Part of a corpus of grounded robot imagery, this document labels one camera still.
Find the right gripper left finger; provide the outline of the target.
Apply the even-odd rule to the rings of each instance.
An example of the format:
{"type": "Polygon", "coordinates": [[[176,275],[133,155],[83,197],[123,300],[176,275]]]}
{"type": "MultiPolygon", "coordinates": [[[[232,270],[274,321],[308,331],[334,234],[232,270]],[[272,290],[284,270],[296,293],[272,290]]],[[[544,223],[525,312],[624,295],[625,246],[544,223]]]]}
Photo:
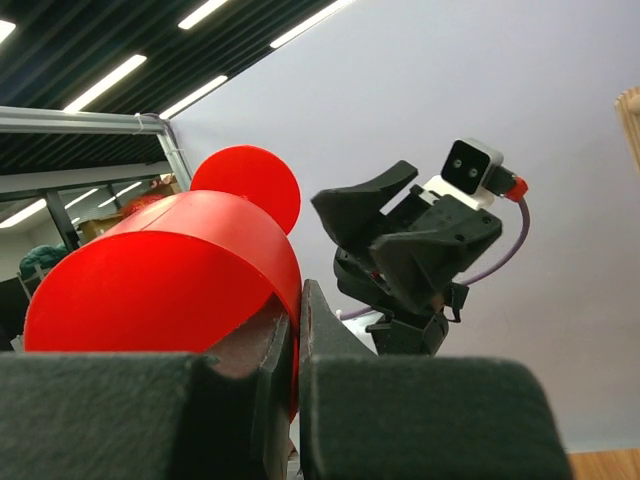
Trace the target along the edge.
{"type": "Polygon", "coordinates": [[[267,302],[203,354],[1,357],[5,479],[282,479],[291,327],[267,302]]]}

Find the red plastic wine glass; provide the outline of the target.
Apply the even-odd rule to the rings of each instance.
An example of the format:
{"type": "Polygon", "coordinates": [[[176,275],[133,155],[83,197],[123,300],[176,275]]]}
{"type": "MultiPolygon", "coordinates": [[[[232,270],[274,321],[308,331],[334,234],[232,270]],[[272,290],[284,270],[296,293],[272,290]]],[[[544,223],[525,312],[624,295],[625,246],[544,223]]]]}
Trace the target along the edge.
{"type": "Polygon", "coordinates": [[[61,260],[27,310],[29,352],[195,352],[269,301],[300,323],[302,279],[289,241],[298,182],[277,155],[224,148],[190,188],[124,218],[61,260]]]}

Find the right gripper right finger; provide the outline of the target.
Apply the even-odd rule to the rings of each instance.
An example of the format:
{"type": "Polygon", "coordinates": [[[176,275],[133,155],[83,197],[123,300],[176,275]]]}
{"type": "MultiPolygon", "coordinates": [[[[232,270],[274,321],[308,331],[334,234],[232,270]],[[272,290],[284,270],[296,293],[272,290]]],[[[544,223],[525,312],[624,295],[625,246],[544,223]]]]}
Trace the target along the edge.
{"type": "Polygon", "coordinates": [[[374,354],[305,282],[301,468],[308,479],[569,479],[546,395],[495,358],[374,354]]]}

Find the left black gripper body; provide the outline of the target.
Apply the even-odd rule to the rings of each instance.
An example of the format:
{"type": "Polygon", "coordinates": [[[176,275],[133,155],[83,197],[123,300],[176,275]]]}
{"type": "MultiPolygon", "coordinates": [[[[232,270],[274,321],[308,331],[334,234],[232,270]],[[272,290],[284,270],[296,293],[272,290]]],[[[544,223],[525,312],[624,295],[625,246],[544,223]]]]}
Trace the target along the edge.
{"type": "Polygon", "coordinates": [[[378,354],[433,356],[461,321],[469,289],[457,275],[501,234],[501,220],[485,209],[411,191],[337,249],[337,286],[380,313],[365,329],[378,354]]]}

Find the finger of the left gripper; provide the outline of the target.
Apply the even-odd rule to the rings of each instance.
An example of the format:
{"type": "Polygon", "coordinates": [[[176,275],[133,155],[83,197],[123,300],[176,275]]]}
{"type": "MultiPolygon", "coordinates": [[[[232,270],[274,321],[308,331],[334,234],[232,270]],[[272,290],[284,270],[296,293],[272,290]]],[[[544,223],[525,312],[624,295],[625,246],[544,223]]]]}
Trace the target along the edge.
{"type": "Polygon", "coordinates": [[[446,229],[386,234],[370,248],[378,271],[402,307],[426,310],[442,291],[480,255],[483,237],[446,229]]]}
{"type": "Polygon", "coordinates": [[[364,183],[321,190],[312,197],[311,204],[329,238],[345,247],[417,176],[416,167],[400,160],[364,183]]]}

